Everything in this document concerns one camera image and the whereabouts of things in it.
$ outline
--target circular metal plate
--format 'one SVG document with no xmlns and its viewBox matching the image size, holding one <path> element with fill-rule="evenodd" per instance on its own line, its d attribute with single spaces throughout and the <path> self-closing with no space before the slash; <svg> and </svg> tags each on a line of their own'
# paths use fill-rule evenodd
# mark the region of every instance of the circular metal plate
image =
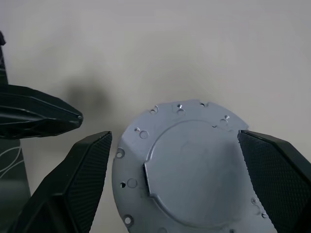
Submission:
<svg viewBox="0 0 311 233">
<path fill-rule="evenodd" d="M 134 233 L 274 232 L 242 151 L 243 120 L 214 103 L 165 103 L 124 132 L 112 167 L 115 202 Z"/>
</svg>

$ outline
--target metal plate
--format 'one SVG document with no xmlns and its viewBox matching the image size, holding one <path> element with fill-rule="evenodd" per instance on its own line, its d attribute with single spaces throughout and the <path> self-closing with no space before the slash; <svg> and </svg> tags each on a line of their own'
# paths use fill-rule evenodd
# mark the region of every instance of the metal plate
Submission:
<svg viewBox="0 0 311 233">
<path fill-rule="evenodd" d="M 124 132 L 115 202 L 133 233 L 271 233 L 237 139 L 247 124 L 199 100 L 160 104 Z"/>
</svg>

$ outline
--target raised circular panel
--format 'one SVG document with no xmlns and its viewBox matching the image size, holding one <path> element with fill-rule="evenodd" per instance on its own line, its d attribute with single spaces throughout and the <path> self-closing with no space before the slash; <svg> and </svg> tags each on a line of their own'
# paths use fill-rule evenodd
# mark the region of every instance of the raised circular panel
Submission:
<svg viewBox="0 0 311 233">
<path fill-rule="evenodd" d="M 117 154 L 112 167 L 129 231 L 275 232 L 261 216 L 237 139 L 247 128 L 231 111 L 199 100 L 159 104 L 135 119 L 119 142 L 125 156 Z"/>
</svg>

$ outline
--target textured rubber pad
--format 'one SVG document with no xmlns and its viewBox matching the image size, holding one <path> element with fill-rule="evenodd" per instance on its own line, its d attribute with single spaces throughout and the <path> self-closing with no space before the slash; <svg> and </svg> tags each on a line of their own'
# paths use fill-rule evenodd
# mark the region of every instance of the textured rubber pad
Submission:
<svg viewBox="0 0 311 233">
<path fill-rule="evenodd" d="M 67 202 L 79 232 L 89 232 L 101 198 L 112 136 L 99 140 L 85 157 L 67 192 Z"/>
<path fill-rule="evenodd" d="M 311 164 L 278 138 L 242 131 L 239 142 L 254 191 L 277 232 L 309 232 Z"/>
</svg>

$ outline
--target small hole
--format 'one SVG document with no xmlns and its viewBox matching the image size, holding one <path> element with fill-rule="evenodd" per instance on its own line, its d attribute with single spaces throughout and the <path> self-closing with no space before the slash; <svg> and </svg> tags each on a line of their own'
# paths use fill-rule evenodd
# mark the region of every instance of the small hole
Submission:
<svg viewBox="0 0 311 233">
<path fill-rule="evenodd" d="M 253 205 L 255 205 L 255 204 L 257 203 L 256 198 L 252 198 L 252 199 L 251 199 L 251 203 L 252 203 Z"/>
<path fill-rule="evenodd" d="M 132 222 L 130 217 L 126 217 L 124 220 L 125 224 L 130 224 Z"/>
<path fill-rule="evenodd" d="M 150 114 L 157 114 L 158 111 L 159 111 L 158 107 L 155 106 L 155 107 L 154 107 L 153 109 L 151 109 L 149 112 L 150 112 Z"/>
<path fill-rule="evenodd" d="M 267 215 L 266 213 L 262 213 L 261 216 L 262 216 L 263 218 L 267 218 L 267 217 L 268 217 L 268 215 Z"/>
<path fill-rule="evenodd" d="M 121 159 L 123 158 L 125 155 L 125 152 L 122 148 L 118 148 L 117 153 L 116 153 L 116 158 L 117 159 Z"/>
</svg>

